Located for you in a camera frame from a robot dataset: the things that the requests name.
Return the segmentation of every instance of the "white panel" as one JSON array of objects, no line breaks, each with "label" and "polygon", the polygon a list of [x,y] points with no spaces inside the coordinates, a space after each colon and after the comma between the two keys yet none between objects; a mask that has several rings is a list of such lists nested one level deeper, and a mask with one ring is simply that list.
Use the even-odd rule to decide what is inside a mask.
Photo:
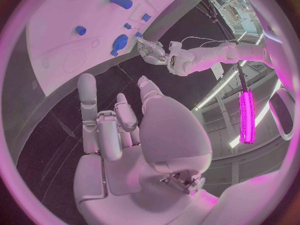
[{"label": "white panel", "polygon": [[[27,45],[34,73],[46,96],[76,75],[114,58],[110,52],[121,34],[129,39],[118,54],[129,53],[136,44],[135,34],[143,33],[174,0],[151,0],[157,3],[156,8],[146,0],[132,1],[130,9],[109,0],[45,1],[27,25]],[[142,21],[142,13],[148,13],[151,19]],[[126,29],[125,23],[132,29]],[[77,26],[85,27],[86,33],[78,35]]]}]

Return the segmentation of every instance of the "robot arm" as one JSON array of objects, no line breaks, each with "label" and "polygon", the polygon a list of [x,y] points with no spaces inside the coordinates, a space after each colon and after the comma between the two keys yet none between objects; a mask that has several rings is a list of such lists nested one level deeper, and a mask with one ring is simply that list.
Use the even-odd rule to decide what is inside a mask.
[{"label": "robot arm", "polygon": [[272,67],[265,45],[224,42],[217,47],[197,47],[185,50],[182,49],[181,42],[171,41],[170,54],[166,54],[160,46],[161,43],[158,45],[140,37],[137,40],[138,47],[140,47],[138,51],[145,62],[166,65],[171,73],[179,76],[209,69],[218,62],[234,64],[239,60],[257,61]]}]

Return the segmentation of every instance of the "dark floor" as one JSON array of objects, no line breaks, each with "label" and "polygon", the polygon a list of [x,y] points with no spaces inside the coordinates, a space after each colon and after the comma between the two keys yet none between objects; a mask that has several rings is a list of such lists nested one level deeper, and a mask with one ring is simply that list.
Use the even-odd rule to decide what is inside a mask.
[{"label": "dark floor", "polygon": [[[211,20],[192,9],[160,41],[168,53],[170,41],[181,41],[188,36],[223,39]],[[198,47],[202,43],[199,39],[188,39],[184,41],[183,48]],[[140,123],[143,114],[137,81],[142,75],[154,81],[165,95],[189,109],[217,84],[210,69],[180,77],[169,73],[165,66],[147,64],[138,56],[96,76],[98,111],[112,110],[117,94],[124,93]],[[75,90],[36,126],[17,164],[19,173],[37,198],[51,212],[72,225],[86,224],[77,211],[73,196],[74,174],[83,154],[80,101]]]}]

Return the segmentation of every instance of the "pink glowing tube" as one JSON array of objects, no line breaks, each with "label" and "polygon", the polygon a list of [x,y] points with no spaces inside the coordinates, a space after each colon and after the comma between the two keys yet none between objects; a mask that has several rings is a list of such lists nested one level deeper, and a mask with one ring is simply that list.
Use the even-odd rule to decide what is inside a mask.
[{"label": "pink glowing tube", "polygon": [[240,143],[253,144],[255,141],[255,111],[251,90],[239,97]]}]

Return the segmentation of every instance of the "small blue block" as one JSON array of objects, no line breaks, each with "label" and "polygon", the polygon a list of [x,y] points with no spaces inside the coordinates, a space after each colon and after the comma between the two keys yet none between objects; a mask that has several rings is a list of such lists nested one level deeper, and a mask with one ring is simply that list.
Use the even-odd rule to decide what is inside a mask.
[{"label": "small blue block", "polygon": [[131,25],[128,24],[128,23],[125,23],[124,27],[127,28],[128,30],[129,30],[129,29],[132,29],[132,28],[131,28]]},{"label": "small blue block", "polygon": [[131,0],[109,0],[111,3],[117,4],[124,9],[130,9],[133,6]]},{"label": "small blue block", "polygon": [[135,34],[136,37],[140,37],[140,38],[143,38],[143,35],[138,31],[136,34]]},{"label": "small blue block", "polygon": [[118,53],[117,53],[116,50],[112,50],[112,51],[110,52],[110,55],[113,55],[114,57],[116,57],[116,56],[118,56]]},{"label": "small blue block", "polygon": [[86,32],[87,32],[87,29],[84,26],[76,27],[76,33],[78,33],[80,36],[84,35]]},{"label": "small blue block", "polygon": [[145,13],[145,15],[144,16],[142,16],[142,20],[144,20],[145,22],[148,22],[148,20],[151,18],[151,16],[150,15],[148,15],[147,13]]}]

